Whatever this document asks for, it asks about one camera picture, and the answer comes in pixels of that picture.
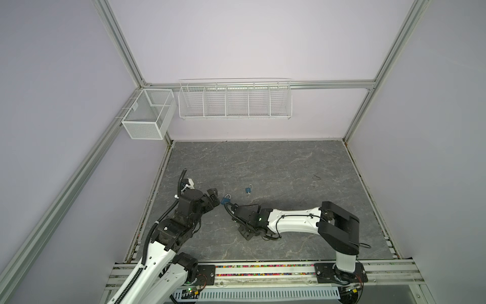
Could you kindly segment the large teal padlock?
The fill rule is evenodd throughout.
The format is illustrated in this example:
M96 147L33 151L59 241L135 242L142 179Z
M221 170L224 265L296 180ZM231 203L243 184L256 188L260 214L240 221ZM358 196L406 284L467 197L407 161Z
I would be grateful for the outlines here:
M230 203L230 201L231 201L231 195L226 194L226 195L223 197L223 199L221 200L221 202L220 202L220 203L221 203L222 205L225 205L226 203Z

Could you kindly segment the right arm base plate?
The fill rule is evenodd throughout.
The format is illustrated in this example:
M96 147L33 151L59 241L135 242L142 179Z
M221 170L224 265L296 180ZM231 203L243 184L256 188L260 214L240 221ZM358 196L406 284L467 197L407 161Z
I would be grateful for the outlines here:
M353 273L340 271L335 263L330 262L315 263L314 268L317 281L320 284L329 283L345 286L353 283L368 282L364 266L360 262L355 263L355 270Z

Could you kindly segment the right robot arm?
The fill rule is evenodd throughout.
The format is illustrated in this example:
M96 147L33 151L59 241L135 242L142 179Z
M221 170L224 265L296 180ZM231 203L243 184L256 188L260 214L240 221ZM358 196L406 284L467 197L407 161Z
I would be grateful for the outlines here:
M290 211L262 207L251 210L229 201L223 206L246 240L259 236L277 241L283 233L319 235L335 250L335 268L339 272L355 272L360 248L367 246L359 241L359 218L331 201L316 208Z

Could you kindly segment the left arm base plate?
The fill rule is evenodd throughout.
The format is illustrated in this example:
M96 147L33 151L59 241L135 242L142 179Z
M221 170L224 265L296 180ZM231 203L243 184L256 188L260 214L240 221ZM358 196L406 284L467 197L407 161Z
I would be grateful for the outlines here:
M184 286L213 286L216 279L216 265L202 264L192 269Z

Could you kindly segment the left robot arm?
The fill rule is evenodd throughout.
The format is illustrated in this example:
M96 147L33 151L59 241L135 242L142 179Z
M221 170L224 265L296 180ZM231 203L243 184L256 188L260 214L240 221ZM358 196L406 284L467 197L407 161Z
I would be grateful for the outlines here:
M197 279L197 259L179 250L220 200L215 188L195 189L186 172L183 169L178 179L175 201L150 228L140 261L109 303L165 303L178 288Z

